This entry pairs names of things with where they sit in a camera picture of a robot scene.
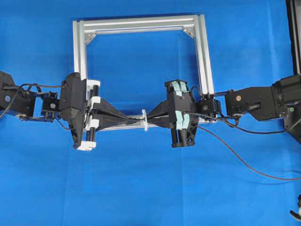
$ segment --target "teal tape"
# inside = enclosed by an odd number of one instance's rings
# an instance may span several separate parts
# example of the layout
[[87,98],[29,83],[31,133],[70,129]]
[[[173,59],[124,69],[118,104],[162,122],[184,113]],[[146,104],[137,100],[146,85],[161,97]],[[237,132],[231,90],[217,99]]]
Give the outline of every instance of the teal tape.
[[184,115],[184,121],[183,121],[183,129],[187,129],[190,121],[189,114]]
[[179,83],[176,82],[176,81],[173,81],[173,82],[172,82],[172,85],[173,85],[173,87],[174,87],[174,90],[175,90],[176,95],[181,97],[181,96],[182,96],[182,91],[181,91],[181,89],[180,89]]
[[181,130],[183,128],[183,117],[182,117],[182,112],[180,111],[175,111],[175,115],[177,117],[177,127],[176,129]]

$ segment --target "blue background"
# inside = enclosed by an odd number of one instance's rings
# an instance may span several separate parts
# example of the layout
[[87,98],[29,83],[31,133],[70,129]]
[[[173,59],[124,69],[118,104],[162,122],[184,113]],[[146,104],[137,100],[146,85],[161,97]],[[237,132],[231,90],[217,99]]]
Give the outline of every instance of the blue background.
[[[205,14],[216,91],[269,86],[293,74],[284,0],[2,0],[0,70],[16,84],[60,84],[73,71],[73,20],[182,14]],[[87,54],[100,95],[125,113],[149,112],[166,98],[165,81],[198,81],[194,43],[183,32],[98,36]],[[249,115],[241,126],[282,128]],[[205,127],[257,169],[300,175],[301,148],[288,134]],[[99,132],[88,153],[73,150],[58,123],[5,116],[0,143],[2,226],[298,224],[289,210],[297,210],[300,182],[252,173],[202,131],[195,147],[176,149],[167,129]]]

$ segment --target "white clip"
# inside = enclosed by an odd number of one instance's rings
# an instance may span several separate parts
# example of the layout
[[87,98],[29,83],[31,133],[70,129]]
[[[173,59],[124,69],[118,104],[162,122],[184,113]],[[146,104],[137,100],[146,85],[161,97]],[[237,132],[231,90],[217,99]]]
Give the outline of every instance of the white clip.
[[77,148],[77,150],[80,150],[80,151],[91,151],[93,148],[96,148],[96,142],[82,141],[81,145]]
[[143,121],[141,120],[141,125],[144,126],[144,131],[148,130],[148,123],[147,123],[147,114],[145,109],[142,109],[142,117],[141,119],[144,119]]

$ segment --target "white plastic bracket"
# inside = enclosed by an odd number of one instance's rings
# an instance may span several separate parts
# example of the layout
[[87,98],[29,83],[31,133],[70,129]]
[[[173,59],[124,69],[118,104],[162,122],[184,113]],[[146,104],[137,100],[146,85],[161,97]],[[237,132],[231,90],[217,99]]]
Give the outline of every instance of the white plastic bracket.
[[93,148],[96,148],[96,142],[82,141],[81,145],[77,148],[77,150],[80,150],[80,151],[91,151]]

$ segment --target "light blue tape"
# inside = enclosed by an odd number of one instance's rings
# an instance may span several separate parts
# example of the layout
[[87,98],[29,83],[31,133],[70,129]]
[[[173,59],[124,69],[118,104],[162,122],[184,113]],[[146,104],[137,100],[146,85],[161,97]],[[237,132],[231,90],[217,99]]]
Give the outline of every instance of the light blue tape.
[[184,115],[184,121],[183,121],[183,129],[187,129],[190,121],[189,114]]
[[182,96],[182,91],[181,91],[181,89],[180,89],[180,86],[179,86],[178,82],[173,81],[173,82],[172,82],[172,85],[173,85],[173,87],[174,87],[174,90],[175,90],[176,95],[181,97],[181,96]]
[[182,117],[182,112],[180,111],[175,111],[175,115],[177,117],[177,127],[176,129],[181,130],[183,128],[183,117]]
[[185,82],[181,81],[180,84],[181,84],[181,90],[182,90],[182,92],[183,93],[187,93],[188,91],[187,91]]

